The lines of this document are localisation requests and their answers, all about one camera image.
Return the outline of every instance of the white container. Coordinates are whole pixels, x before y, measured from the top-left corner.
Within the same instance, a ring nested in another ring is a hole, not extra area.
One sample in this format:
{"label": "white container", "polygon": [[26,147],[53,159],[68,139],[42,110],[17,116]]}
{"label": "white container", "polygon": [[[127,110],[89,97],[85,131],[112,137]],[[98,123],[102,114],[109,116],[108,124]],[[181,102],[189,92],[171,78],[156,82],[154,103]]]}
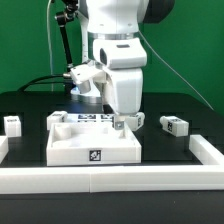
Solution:
{"label": "white container", "polygon": [[52,124],[46,151],[48,166],[141,162],[141,145],[130,128],[116,131],[110,122]]}

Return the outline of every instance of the white box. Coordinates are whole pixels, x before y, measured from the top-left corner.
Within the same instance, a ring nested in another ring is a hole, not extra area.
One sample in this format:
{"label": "white box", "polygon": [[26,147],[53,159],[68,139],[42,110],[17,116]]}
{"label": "white box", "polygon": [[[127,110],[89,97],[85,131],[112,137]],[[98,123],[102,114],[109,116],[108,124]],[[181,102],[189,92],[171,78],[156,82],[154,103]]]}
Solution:
{"label": "white box", "polygon": [[0,164],[9,151],[8,138],[6,136],[0,136]]}
{"label": "white box", "polygon": [[7,137],[21,137],[21,122],[18,116],[4,117],[4,128]]}
{"label": "white box", "polygon": [[48,166],[141,162],[141,145],[129,127],[116,131],[110,122],[52,124],[46,151]]}

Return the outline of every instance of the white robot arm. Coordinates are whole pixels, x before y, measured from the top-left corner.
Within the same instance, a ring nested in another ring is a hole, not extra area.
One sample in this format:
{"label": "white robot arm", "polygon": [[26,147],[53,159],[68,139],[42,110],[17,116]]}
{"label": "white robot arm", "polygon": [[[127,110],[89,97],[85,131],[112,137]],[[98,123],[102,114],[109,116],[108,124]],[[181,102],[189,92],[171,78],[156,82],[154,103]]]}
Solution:
{"label": "white robot arm", "polygon": [[141,67],[147,63],[138,23],[161,21],[173,5],[174,0],[79,0],[83,60],[93,62],[71,69],[81,94],[96,83],[102,104],[119,119],[136,114],[142,95]]}

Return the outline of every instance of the green wall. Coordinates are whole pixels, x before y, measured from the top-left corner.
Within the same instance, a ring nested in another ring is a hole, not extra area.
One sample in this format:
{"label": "green wall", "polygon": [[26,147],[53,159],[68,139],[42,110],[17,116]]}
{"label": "green wall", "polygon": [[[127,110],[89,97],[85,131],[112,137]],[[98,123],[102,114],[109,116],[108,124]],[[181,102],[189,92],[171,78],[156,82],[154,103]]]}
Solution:
{"label": "green wall", "polygon": [[[48,0],[24,0],[20,4],[1,1],[0,92],[17,90],[26,82],[50,74],[46,32]],[[171,14],[160,24],[141,25],[154,49],[224,115],[224,1],[176,0]],[[59,29],[53,17],[63,10],[61,1],[51,7],[54,73],[66,63]],[[68,24],[75,64],[81,62],[80,27]],[[196,94],[151,52],[144,71],[145,92]],[[30,90],[51,87],[32,87]]]}

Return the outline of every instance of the black table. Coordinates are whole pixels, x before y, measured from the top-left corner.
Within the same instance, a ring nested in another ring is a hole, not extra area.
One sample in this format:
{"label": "black table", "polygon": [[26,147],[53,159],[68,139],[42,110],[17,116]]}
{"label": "black table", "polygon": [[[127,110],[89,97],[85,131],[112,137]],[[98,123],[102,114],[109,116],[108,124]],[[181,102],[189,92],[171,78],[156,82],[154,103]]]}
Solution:
{"label": "black table", "polygon": [[[0,94],[3,117],[18,115],[22,137],[9,139],[9,153],[0,164],[46,167],[46,117],[54,111],[102,113],[100,105],[70,100],[61,92]],[[161,129],[161,116],[177,116],[224,153],[224,118],[185,94],[144,93],[145,125],[135,135],[142,145],[141,165],[200,164],[190,153],[189,137],[175,138]],[[4,223],[224,223],[223,191],[111,192],[0,195]]]}

